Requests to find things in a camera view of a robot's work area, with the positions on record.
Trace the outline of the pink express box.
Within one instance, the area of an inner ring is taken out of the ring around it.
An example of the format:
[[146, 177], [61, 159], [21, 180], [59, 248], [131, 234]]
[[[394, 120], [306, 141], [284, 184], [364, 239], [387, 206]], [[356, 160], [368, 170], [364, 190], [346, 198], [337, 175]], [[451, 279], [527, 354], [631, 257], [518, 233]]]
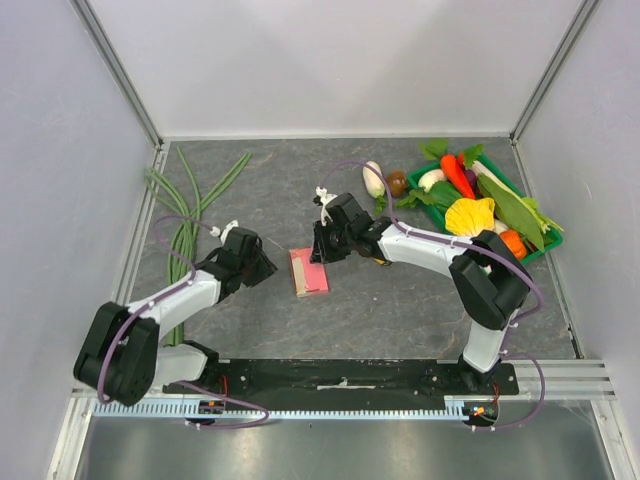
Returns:
[[311, 247], [289, 251], [293, 284], [298, 298], [329, 292], [325, 267], [323, 264], [312, 263], [311, 254]]

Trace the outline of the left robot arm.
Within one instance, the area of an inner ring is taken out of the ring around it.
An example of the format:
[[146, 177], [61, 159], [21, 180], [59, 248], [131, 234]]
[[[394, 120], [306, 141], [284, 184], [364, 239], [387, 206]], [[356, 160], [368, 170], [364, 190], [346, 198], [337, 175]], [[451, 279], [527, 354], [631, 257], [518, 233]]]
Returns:
[[221, 246], [176, 283], [128, 305], [101, 305], [77, 355], [74, 378], [94, 388], [101, 402], [125, 406], [138, 403], [153, 387], [182, 380], [198, 393], [211, 392], [220, 371], [208, 362], [205, 349], [190, 344], [163, 347], [161, 340], [199, 311], [276, 271], [259, 235], [229, 224]]

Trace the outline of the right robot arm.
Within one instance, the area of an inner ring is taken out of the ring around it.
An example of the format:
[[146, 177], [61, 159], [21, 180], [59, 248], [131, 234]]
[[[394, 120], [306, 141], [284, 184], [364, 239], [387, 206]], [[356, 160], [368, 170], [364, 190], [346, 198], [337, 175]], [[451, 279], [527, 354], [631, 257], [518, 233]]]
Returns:
[[316, 189], [321, 207], [310, 261], [329, 264], [356, 252], [384, 264], [406, 263], [451, 279], [472, 319], [458, 381], [483, 392], [494, 381], [508, 325], [532, 289], [530, 275], [496, 233], [457, 237], [415, 229], [388, 216], [374, 220], [350, 193]]

